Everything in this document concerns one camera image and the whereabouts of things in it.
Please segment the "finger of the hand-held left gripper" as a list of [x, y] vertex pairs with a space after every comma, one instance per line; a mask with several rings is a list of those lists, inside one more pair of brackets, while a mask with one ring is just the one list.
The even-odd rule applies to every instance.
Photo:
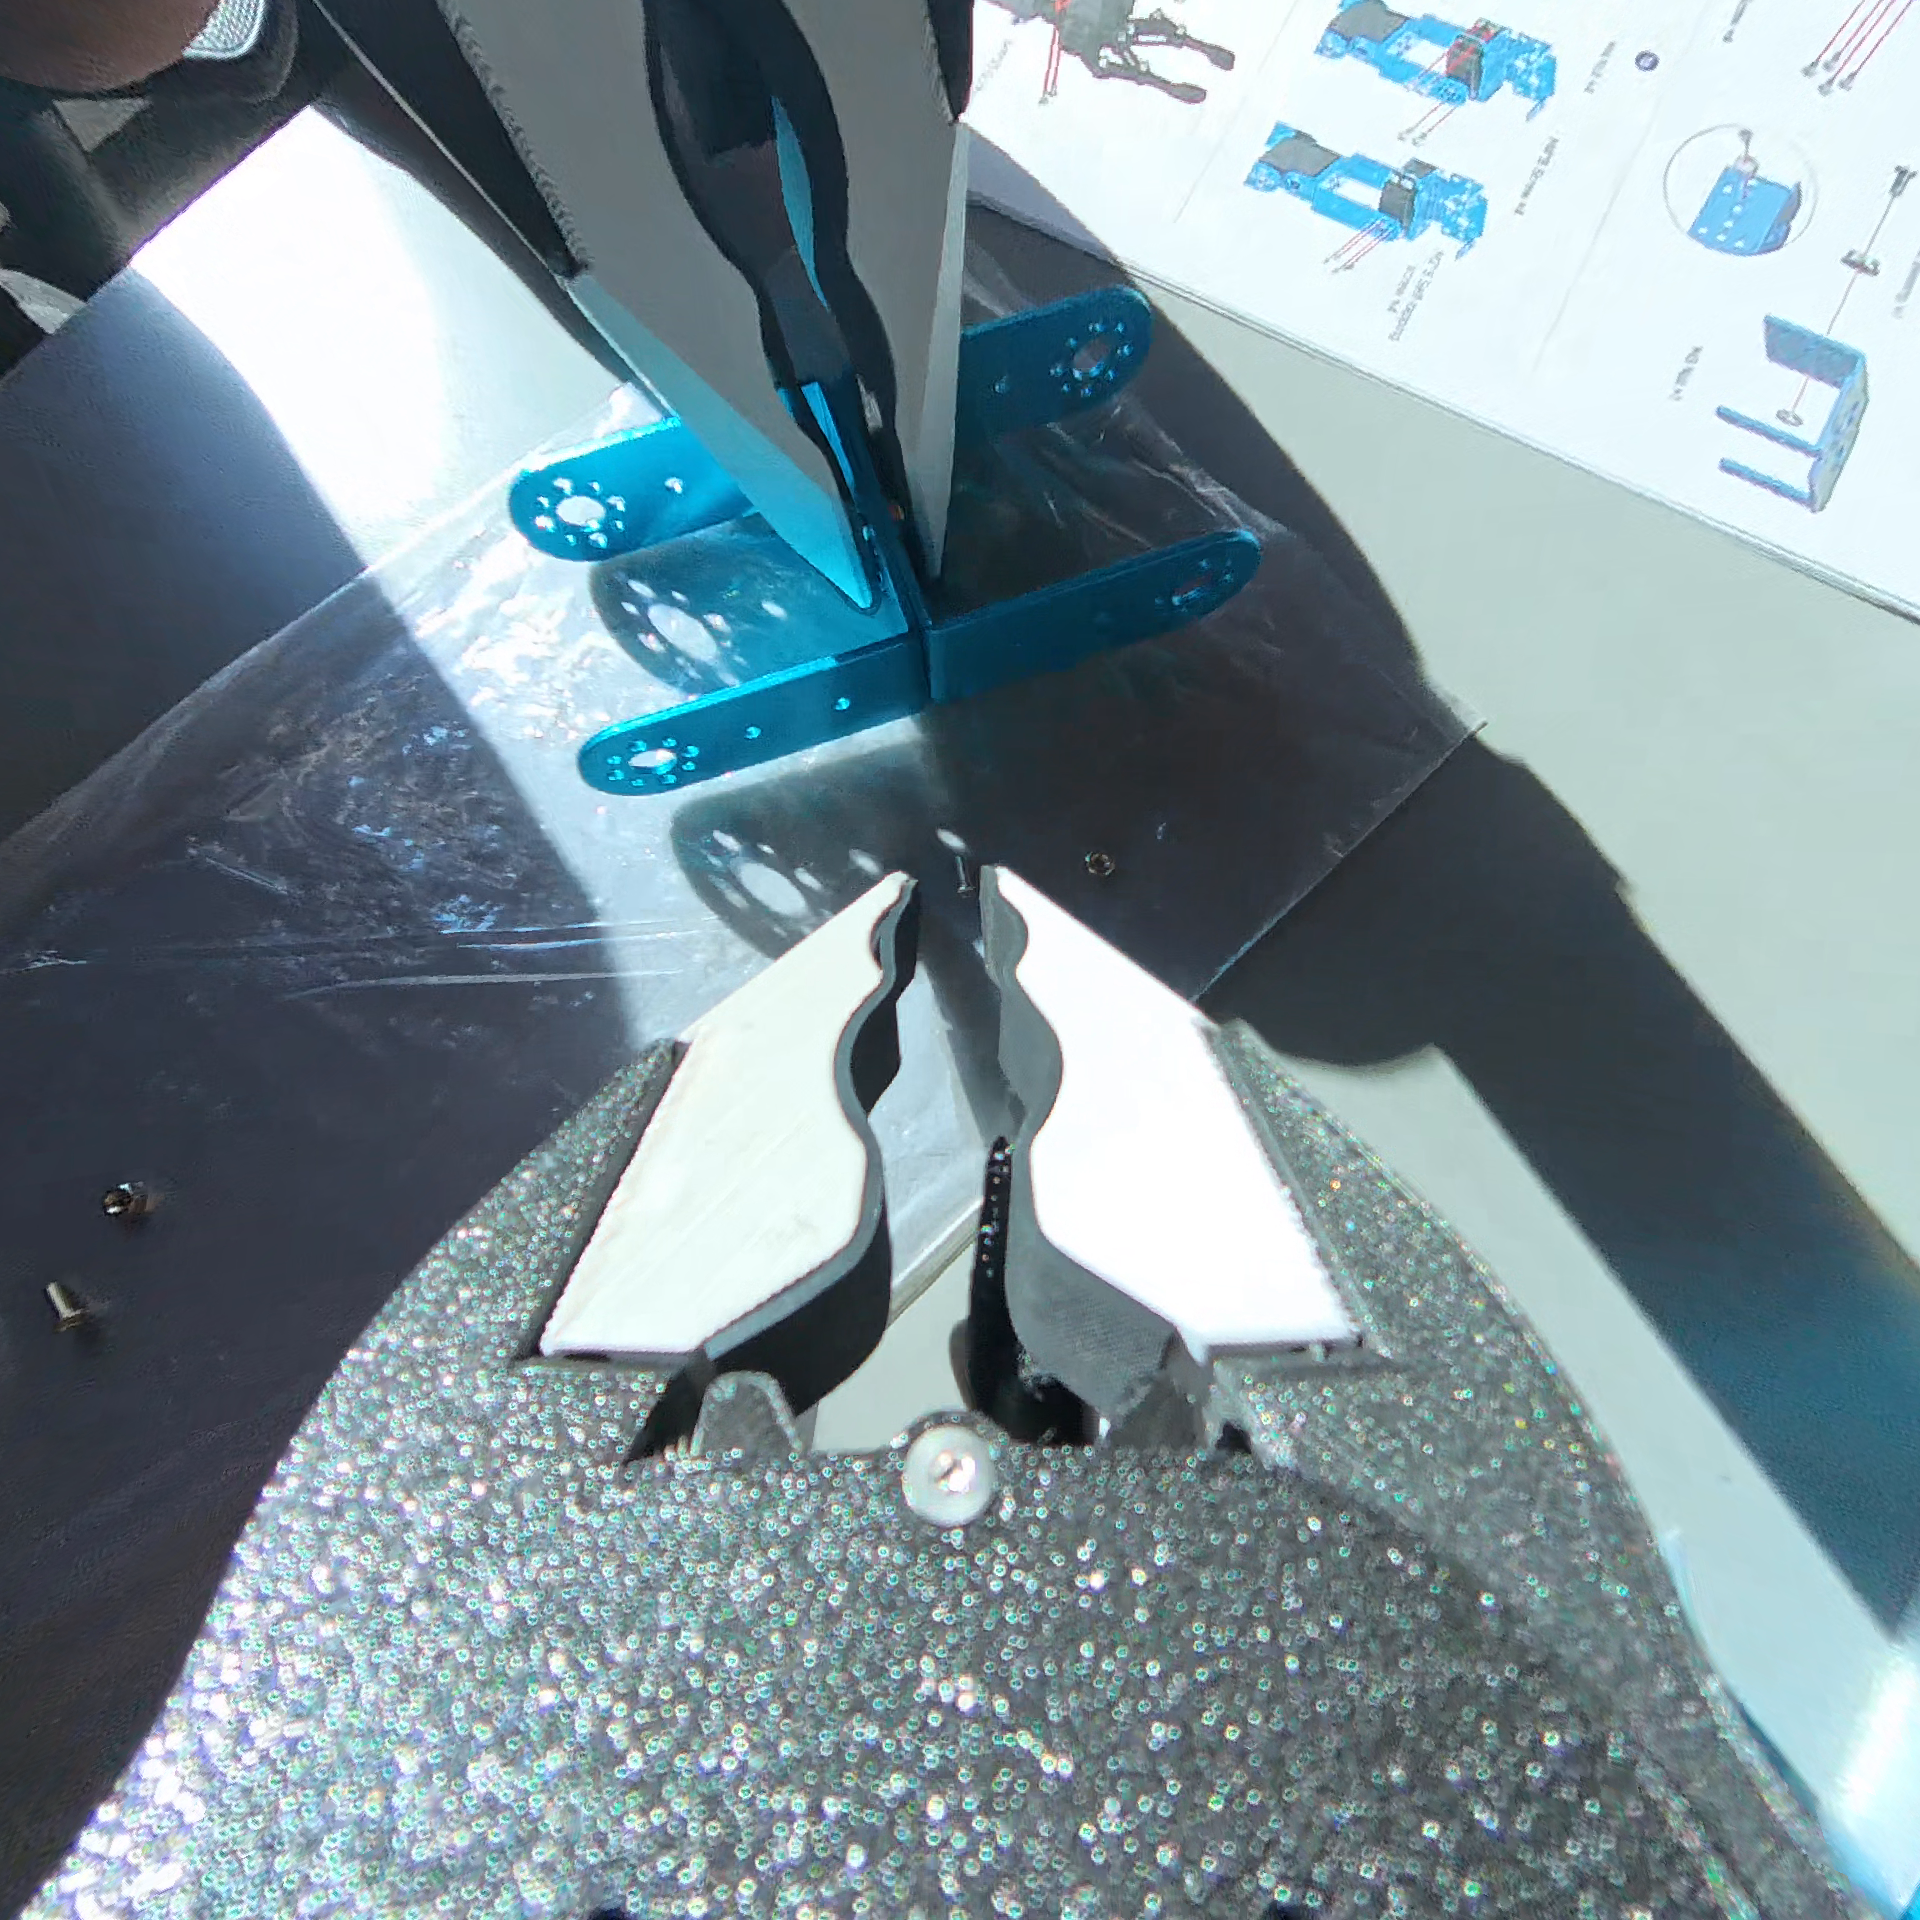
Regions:
[[944, 58], [932, 6], [796, 3], [848, 164], [848, 259], [873, 302], [891, 392], [887, 446], [919, 537], [944, 564], [969, 196], [969, 130], [953, 97], [971, 82], [969, 6]]
[[707, 232], [667, 154], [639, 6], [456, 3], [440, 11], [580, 262], [567, 290], [587, 322], [772, 530], [868, 608], [875, 587], [837, 465], [776, 395], [756, 295]]

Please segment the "clear plastic bag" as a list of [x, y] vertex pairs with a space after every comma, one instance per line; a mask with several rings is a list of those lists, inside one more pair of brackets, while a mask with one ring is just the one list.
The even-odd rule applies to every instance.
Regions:
[[[1179, 471], [1127, 401], [1015, 444], [1032, 572], [1244, 523], [1253, 584], [1163, 640], [680, 795], [600, 727], [830, 651], [765, 532], [585, 568], [492, 483], [236, 658], [5, 843], [7, 1340], [336, 1353], [623, 1063], [884, 868], [921, 878], [877, 1113], [897, 1276], [975, 1206], [998, 1102], [971, 876], [1004, 860], [1201, 992], [1468, 736], [1399, 622]], [[1123, 864], [1094, 883], [1083, 854]], [[139, 1225], [108, 1186], [158, 1193]], [[59, 1334], [64, 1280], [94, 1308]]]

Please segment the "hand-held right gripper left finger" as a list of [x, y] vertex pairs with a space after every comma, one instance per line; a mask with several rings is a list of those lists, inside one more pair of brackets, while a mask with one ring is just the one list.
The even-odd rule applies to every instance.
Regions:
[[678, 1035], [543, 1359], [873, 1351], [894, 1250], [871, 1116], [901, 1066], [917, 942], [917, 883], [884, 874]]

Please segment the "printed instruction manual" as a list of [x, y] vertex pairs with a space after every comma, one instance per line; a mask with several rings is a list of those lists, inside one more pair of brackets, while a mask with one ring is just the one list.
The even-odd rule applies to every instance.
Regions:
[[973, 191], [1916, 614], [1916, 3], [975, 6]]

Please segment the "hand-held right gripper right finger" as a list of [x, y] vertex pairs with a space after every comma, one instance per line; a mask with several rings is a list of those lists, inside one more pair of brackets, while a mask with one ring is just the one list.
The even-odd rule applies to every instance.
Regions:
[[1360, 1329], [1198, 1008], [1004, 866], [980, 874], [998, 1067], [1016, 1110], [1006, 1282], [1027, 1348], [1093, 1356], [1065, 1287], [1160, 1353], [1352, 1348]]

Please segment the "blue metal bracket assembly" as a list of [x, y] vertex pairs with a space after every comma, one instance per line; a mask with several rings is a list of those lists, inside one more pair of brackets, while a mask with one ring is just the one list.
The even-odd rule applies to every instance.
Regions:
[[[961, 331], [955, 446], [1053, 426], [1112, 401], [1151, 345], [1149, 305], [1128, 287], [1031, 307]], [[805, 387], [868, 515], [860, 537], [873, 600], [828, 587], [851, 634], [830, 651], [687, 705], [603, 727], [579, 753], [587, 787], [652, 799], [911, 718], [1151, 640], [1212, 616], [1259, 568], [1253, 536], [1217, 532], [1079, 575], [953, 618], [934, 618], [854, 431], [848, 384]], [[736, 481], [678, 419], [662, 419], [523, 470], [507, 491], [516, 532], [553, 560], [598, 562], [701, 543], [737, 523], [765, 530]]]

